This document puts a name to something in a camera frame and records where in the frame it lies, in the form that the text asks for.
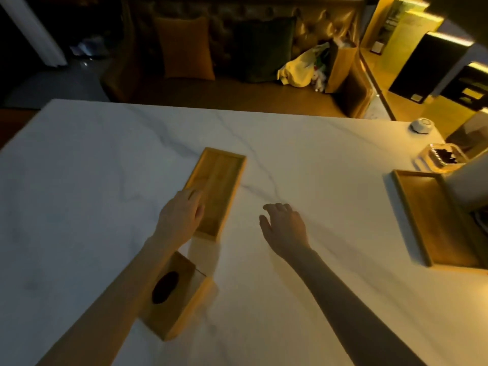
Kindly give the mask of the black box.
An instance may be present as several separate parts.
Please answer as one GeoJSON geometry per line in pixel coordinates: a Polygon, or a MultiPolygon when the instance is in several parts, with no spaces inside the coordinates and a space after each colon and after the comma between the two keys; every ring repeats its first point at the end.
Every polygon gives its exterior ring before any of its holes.
{"type": "Polygon", "coordinates": [[[427,32],[388,91],[417,104],[423,104],[473,44],[474,41],[465,38],[427,32]]]}

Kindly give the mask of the white pillar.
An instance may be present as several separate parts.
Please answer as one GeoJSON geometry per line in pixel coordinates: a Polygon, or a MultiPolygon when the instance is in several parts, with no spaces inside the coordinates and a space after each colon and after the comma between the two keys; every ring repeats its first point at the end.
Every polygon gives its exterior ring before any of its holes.
{"type": "Polygon", "coordinates": [[[57,68],[68,65],[62,49],[25,0],[0,0],[0,6],[45,66],[57,68]]]}

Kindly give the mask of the white round gadget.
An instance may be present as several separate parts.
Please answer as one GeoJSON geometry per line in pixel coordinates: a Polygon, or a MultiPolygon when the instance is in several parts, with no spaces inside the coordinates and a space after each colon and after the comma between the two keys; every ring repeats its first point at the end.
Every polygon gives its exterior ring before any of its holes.
{"type": "Polygon", "coordinates": [[[411,122],[409,129],[414,133],[427,135],[435,129],[435,124],[425,117],[419,117],[417,120],[411,122]]]}

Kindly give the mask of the small wooden tray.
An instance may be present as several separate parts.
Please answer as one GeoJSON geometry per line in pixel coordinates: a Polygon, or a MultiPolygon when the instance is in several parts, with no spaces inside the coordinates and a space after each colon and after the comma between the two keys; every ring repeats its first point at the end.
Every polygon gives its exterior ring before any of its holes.
{"type": "Polygon", "coordinates": [[[204,215],[194,236],[220,242],[246,163],[245,155],[204,148],[184,186],[203,193],[204,215]]]}

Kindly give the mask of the person's right forearm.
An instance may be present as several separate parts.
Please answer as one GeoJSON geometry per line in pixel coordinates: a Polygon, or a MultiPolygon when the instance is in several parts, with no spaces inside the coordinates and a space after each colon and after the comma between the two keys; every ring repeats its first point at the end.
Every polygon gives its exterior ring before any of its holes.
{"type": "Polygon", "coordinates": [[[355,366],[427,366],[311,248],[280,251],[314,296],[355,366]]]}

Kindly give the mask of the white cylindrical appliance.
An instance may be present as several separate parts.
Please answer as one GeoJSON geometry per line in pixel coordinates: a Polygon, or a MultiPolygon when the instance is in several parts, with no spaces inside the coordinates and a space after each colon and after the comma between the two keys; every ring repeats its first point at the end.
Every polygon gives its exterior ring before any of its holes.
{"type": "Polygon", "coordinates": [[[467,212],[488,208],[488,148],[444,176],[455,201],[467,212]]]}

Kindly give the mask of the person's right hand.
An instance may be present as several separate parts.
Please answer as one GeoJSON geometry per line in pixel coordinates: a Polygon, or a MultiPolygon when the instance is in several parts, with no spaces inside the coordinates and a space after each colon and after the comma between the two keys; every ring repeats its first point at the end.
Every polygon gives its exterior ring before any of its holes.
{"type": "Polygon", "coordinates": [[[279,257],[289,263],[312,250],[302,217],[290,204],[268,203],[263,209],[273,230],[273,238],[265,240],[279,257]]]}

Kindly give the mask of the wooden tissue box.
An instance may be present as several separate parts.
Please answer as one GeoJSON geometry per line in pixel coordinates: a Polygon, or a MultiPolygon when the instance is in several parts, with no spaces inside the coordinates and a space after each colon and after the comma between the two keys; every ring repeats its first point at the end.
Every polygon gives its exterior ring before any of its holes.
{"type": "Polygon", "coordinates": [[[180,252],[175,252],[145,300],[139,319],[162,341],[180,335],[214,281],[180,252]]]}

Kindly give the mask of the black shelf unit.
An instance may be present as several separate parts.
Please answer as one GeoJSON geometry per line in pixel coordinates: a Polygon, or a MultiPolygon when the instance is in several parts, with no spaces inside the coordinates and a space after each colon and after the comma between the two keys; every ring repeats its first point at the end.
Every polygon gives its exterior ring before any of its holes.
{"type": "Polygon", "coordinates": [[[466,65],[440,95],[475,112],[488,108],[488,66],[479,62],[466,65]]]}

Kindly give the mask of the dark green cushion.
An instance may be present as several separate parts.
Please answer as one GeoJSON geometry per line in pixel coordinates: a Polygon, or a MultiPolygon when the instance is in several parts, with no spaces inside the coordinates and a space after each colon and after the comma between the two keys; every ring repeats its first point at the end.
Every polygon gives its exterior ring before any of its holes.
{"type": "Polygon", "coordinates": [[[278,80],[279,69],[291,60],[296,23],[296,17],[238,23],[234,28],[236,49],[232,59],[239,79],[246,83],[278,80]]]}

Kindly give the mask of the large wooden tray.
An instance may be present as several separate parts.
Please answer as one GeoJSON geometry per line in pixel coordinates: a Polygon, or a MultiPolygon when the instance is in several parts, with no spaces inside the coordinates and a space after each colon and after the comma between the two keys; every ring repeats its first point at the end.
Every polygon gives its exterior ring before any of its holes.
{"type": "Polygon", "coordinates": [[[488,276],[488,236],[455,200],[443,174],[391,175],[425,266],[488,276]]]}

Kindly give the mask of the yellow plastic bag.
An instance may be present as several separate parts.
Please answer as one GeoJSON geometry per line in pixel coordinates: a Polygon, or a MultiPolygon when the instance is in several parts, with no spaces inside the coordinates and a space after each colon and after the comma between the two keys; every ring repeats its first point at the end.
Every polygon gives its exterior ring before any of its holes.
{"type": "Polygon", "coordinates": [[[296,59],[284,64],[277,72],[277,80],[283,85],[296,88],[311,85],[314,91],[324,93],[328,79],[326,69],[329,52],[329,42],[308,49],[296,59]]]}

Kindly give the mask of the brown paper bag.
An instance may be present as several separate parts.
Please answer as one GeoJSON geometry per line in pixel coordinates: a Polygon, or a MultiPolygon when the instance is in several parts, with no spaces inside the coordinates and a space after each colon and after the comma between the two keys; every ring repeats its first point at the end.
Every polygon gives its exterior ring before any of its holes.
{"type": "Polygon", "coordinates": [[[349,38],[333,37],[326,66],[326,94],[336,93],[340,90],[349,75],[357,50],[357,44],[349,38]]]}

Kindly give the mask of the yellow box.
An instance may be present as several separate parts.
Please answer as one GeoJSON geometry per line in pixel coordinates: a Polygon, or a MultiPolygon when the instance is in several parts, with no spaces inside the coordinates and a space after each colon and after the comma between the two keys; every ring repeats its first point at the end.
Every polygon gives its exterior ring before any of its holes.
{"type": "Polygon", "coordinates": [[[443,23],[443,17],[426,12],[428,6],[423,1],[394,0],[387,18],[391,33],[376,65],[384,85],[392,85],[422,37],[443,23]]]}

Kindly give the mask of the orange cushion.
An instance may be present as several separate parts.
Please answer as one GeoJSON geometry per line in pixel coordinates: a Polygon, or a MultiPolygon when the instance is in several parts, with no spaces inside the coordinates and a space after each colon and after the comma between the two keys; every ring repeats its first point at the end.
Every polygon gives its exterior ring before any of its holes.
{"type": "Polygon", "coordinates": [[[216,79],[208,18],[154,18],[153,23],[162,50],[166,79],[216,79]]]}

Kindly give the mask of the person's left forearm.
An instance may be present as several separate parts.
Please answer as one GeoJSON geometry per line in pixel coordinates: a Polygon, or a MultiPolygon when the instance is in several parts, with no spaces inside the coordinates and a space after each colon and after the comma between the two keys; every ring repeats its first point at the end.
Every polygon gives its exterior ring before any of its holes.
{"type": "Polygon", "coordinates": [[[36,366],[111,366],[158,275],[187,241],[151,236],[36,366]]]}

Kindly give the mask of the brown leather sofa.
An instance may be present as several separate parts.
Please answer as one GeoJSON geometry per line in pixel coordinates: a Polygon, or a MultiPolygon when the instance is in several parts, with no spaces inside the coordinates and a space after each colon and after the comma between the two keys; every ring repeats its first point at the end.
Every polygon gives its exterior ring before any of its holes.
{"type": "Polygon", "coordinates": [[[373,87],[358,53],[333,93],[279,81],[245,83],[237,73],[235,26],[295,17],[291,58],[319,42],[359,42],[365,0],[121,0],[124,38],[100,81],[113,102],[291,115],[361,118],[373,87]],[[156,18],[209,21],[209,52],[215,80],[164,78],[156,18]]]}

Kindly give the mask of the person's left hand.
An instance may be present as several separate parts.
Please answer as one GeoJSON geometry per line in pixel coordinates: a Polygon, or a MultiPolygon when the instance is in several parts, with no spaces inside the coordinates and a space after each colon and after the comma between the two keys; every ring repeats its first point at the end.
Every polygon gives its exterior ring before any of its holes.
{"type": "Polygon", "coordinates": [[[202,202],[203,192],[197,189],[178,191],[162,208],[151,241],[167,250],[176,251],[192,235],[192,204],[202,202]]]}

